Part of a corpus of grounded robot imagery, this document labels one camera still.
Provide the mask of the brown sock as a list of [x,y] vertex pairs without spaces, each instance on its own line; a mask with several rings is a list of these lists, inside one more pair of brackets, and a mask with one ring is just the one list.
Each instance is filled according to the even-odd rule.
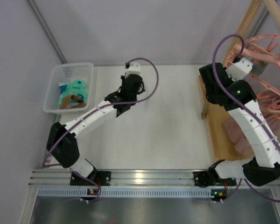
[[84,100],[76,95],[65,96],[62,101],[59,109],[78,109],[86,107]]

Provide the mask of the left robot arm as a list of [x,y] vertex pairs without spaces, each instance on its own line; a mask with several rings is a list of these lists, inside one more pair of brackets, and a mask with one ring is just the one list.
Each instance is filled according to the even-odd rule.
[[46,148],[63,168],[89,184],[95,181],[97,169],[80,155],[78,139],[90,134],[106,121],[116,118],[136,104],[137,95],[145,91],[141,76],[122,76],[119,89],[105,97],[97,107],[65,124],[52,125]]

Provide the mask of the pink round clip hanger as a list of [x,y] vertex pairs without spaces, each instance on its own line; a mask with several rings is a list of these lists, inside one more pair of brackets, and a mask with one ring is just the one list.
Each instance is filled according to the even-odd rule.
[[242,69],[240,78],[247,78],[267,116],[280,120],[280,35],[258,35],[235,44],[224,66],[231,75]]

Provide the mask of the green blue patterned sock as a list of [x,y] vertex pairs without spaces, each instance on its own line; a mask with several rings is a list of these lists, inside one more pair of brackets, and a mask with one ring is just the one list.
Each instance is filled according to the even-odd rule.
[[60,94],[60,98],[59,98],[59,106],[61,106],[63,98],[72,94],[71,82],[58,83],[58,85],[61,90],[61,94]]

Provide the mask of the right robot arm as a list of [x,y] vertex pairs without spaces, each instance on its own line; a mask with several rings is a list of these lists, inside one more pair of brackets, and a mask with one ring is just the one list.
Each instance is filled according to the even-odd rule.
[[255,186],[280,177],[280,144],[260,110],[256,95],[245,80],[233,81],[221,63],[199,68],[209,103],[222,106],[236,121],[254,157],[251,160],[220,160],[210,166],[220,179],[245,178]]

